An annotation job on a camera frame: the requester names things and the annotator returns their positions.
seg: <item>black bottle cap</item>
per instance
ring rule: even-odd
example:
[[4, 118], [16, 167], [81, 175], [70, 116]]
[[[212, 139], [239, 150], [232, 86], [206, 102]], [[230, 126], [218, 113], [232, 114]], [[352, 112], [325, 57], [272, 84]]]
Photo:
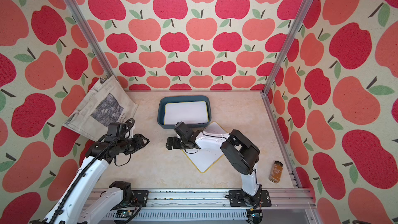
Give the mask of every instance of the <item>black bottle cap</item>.
[[279, 161], [275, 161], [274, 164], [280, 165], [281, 167], [283, 167], [283, 163], [279, 162]]

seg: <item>robotic arm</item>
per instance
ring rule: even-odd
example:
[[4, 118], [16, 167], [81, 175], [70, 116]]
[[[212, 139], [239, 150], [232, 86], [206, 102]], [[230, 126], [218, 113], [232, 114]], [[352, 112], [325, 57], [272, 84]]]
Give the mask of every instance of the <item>robotic arm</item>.
[[240, 201], [258, 207], [261, 201], [261, 184], [257, 183], [257, 162], [260, 150], [240, 131], [229, 134], [212, 134], [193, 131], [184, 122], [174, 128], [178, 137], [169, 137], [166, 147], [171, 149], [221, 149], [231, 165], [241, 173], [242, 189]]
[[112, 160], [115, 159], [116, 164], [118, 154], [131, 156], [149, 143], [149, 140], [141, 134], [133, 135], [133, 126], [132, 118], [125, 123], [110, 123], [107, 134], [92, 144], [87, 151], [82, 167], [77, 171], [76, 177], [61, 199], [43, 221], [36, 221], [33, 224], [97, 224], [107, 212], [117, 209], [118, 206], [138, 207], [137, 202], [132, 202], [134, 197], [131, 184], [115, 181], [95, 203], [81, 212], [93, 187]]

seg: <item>spice jar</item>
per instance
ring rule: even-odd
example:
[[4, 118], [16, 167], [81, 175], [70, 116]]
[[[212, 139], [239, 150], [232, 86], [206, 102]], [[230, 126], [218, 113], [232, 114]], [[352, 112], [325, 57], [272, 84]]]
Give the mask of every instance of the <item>spice jar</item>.
[[281, 180], [282, 167], [283, 164], [281, 162], [279, 161], [274, 162], [271, 170], [271, 175], [269, 176], [270, 181], [278, 183]]

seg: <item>apple wallpaper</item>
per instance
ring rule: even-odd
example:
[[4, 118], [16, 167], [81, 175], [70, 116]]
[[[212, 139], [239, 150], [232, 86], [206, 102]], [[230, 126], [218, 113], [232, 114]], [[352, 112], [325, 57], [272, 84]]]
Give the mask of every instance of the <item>apple wallpaper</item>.
[[126, 90], [259, 90], [302, 0], [76, 1]]
[[27, 224], [62, 196], [92, 143], [62, 123], [101, 66], [62, 0], [0, 9], [0, 223]]
[[[132, 91], [263, 89], [301, 1], [76, 0]], [[398, 222], [397, 8], [314, 0], [268, 92], [325, 224]], [[105, 73], [63, 0], [0, 9], [0, 224], [28, 223], [92, 144], [61, 125]]]
[[398, 223], [398, 0], [315, 2], [268, 92], [275, 120], [324, 224]]

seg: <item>white board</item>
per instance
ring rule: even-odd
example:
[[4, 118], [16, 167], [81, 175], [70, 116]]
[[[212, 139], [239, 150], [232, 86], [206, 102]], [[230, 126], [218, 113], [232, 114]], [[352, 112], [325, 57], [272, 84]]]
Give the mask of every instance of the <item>white board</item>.
[[205, 101], [167, 103], [164, 109], [164, 124], [207, 123], [207, 103]]
[[[226, 131], [224, 131], [224, 129], [221, 128], [221, 126], [219, 126], [216, 122], [211, 122], [210, 125], [204, 129], [204, 131], [215, 134], [226, 133]], [[221, 149], [200, 149], [194, 154], [189, 154], [184, 150], [182, 151], [187, 155], [187, 157], [189, 157], [191, 162], [201, 173], [206, 172], [206, 170], [215, 162], [217, 162], [217, 160], [223, 155]], [[196, 151], [196, 149], [189, 149], [187, 151], [193, 153]]]

